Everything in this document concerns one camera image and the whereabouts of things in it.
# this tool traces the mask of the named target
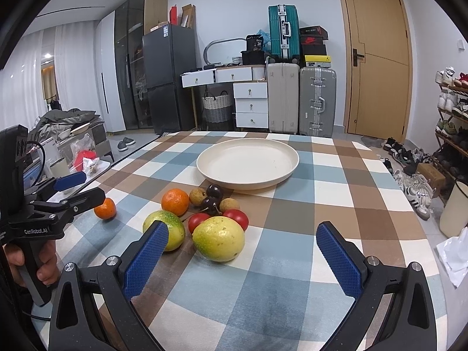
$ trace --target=blue gripper pad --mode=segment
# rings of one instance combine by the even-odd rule
[[[130,301],[132,297],[140,295],[144,285],[153,272],[156,263],[164,252],[169,241],[168,226],[162,222],[151,225],[157,226],[136,256],[130,262],[123,278],[123,295]]]
[[[367,276],[367,269],[366,273],[364,273],[362,267],[359,270],[352,260],[352,255],[349,255],[344,248],[348,242],[343,239],[338,230],[330,222],[319,224],[315,235],[317,245],[338,280],[341,289],[347,296],[357,300],[362,292],[362,286]]]
[[[56,191],[64,191],[68,188],[72,188],[81,185],[86,182],[86,174],[84,172],[78,172],[67,175],[66,177],[57,178],[54,183],[54,189]]]

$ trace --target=teal suitcase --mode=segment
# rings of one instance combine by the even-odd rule
[[[274,5],[270,14],[271,54],[274,59],[299,63],[299,17],[294,5]]]

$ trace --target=gray blanket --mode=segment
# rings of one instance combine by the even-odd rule
[[[69,111],[53,109],[41,117],[36,127],[29,133],[29,139],[42,142],[49,137],[58,141],[58,135],[64,130],[79,127],[99,118],[95,111],[80,111],[77,108]]]

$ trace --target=small brown fruit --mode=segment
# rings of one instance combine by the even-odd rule
[[[190,201],[196,207],[200,206],[206,197],[207,193],[201,187],[194,188],[189,195]]]
[[[233,198],[226,198],[221,201],[219,209],[221,210],[221,212],[224,212],[228,209],[240,209],[240,204],[237,200]]]

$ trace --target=suitcase handle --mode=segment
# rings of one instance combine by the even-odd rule
[[[291,37],[291,23],[282,22],[281,23],[281,31],[283,32],[283,37]]]
[[[317,114],[324,113],[325,112],[325,99],[321,98],[320,96],[318,97],[318,99],[322,102],[322,109],[318,111]]]

